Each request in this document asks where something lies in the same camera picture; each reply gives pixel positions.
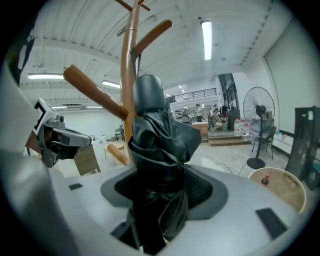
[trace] round tray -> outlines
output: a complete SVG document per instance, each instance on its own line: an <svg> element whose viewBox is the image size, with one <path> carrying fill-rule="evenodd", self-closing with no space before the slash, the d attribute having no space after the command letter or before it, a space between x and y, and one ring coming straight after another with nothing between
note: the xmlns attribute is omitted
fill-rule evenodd
<svg viewBox="0 0 320 256"><path fill-rule="evenodd" d="M266 178L268 184L262 184L262 179ZM306 204L306 191L304 186L290 172L278 168L265 167L255 170L249 179L261 184L282 200L291 205L301 213Z"/></svg>

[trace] fluorescent light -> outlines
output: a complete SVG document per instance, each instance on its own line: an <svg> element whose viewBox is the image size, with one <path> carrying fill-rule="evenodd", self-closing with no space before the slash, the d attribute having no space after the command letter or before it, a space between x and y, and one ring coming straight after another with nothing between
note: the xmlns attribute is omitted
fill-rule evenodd
<svg viewBox="0 0 320 256"><path fill-rule="evenodd" d="M66 109L67 106L53 106L52 107L54 110L62 110L62 109Z"/></svg>
<svg viewBox="0 0 320 256"><path fill-rule="evenodd" d="M86 106L87 109L102 109L102 106Z"/></svg>
<svg viewBox="0 0 320 256"><path fill-rule="evenodd" d="M62 74L49 74L49 73L40 73L40 74L28 74L29 79L64 79Z"/></svg>
<svg viewBox="0 0 320 256"><path fill-rule="evenodd" d="M105 86L112 86L112 87L116 87L116 88L120 88L120 85L115 83L115 82L109 82L109 81L102 81L102 84Z"/></svg>
<svg viewBox="0 0 320 256"><path fill-rule="evenodd" d="M212 52L212 24L210 21L204 21L201 23L203 42L204 42L204 60L211 60Z"/></svg>

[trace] wooden platform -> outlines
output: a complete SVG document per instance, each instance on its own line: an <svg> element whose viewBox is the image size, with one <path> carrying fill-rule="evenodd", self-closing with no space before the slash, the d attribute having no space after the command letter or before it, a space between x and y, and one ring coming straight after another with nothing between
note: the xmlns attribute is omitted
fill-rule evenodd
<svg viewBox="0 0 320 256"><path fill-rule="evenodd" d="M243 140L241 136L234 136L233 130L217 130L209 132L208 142L211 147L250 144L250 141Z"/></svg>
<svg viewBox="0 0 320 256"><path fill-rule="evenodd" d="M228 139L211 139L209 140L209 145L211 147L219 147L219 146L236 146L236 145L245 145L250 144L250 141L245 141L241 137L240 138L228 138Z"/></svg>

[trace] cable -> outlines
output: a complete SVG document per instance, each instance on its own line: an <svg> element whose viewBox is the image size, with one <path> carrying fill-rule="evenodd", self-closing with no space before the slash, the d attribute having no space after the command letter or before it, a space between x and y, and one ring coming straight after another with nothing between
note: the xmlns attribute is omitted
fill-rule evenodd
<svg viewBox="0 0 320 256"><path fill-rule="evenodd" d="M242 169L245 167L245 165L247 164L246 162L244 163L244 165L241 167L241 169L240 169L240 171L239 171L239 173L236 175L236 174L234 174L231 170L230 170L230 168L225 164L225 163L223 163L223 162L220 162L220 163L216 163L217 165L224 165L228 170L229 170L229 172L232 174L232 175L234 175L234 176L239 176L240 175L240 173L241 173L241 171L242 171Z"/></svg>

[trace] desk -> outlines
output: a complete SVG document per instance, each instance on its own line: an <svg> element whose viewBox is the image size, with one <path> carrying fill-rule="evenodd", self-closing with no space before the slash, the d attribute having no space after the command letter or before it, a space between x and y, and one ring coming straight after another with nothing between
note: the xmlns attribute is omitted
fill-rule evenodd
<svg viewBox="0 0 320 256"><path fill-rule="evenodd" d="M193 122L192 124L193 128L196 128L200 131L201 135L208 135L208 122Z"/></svg>

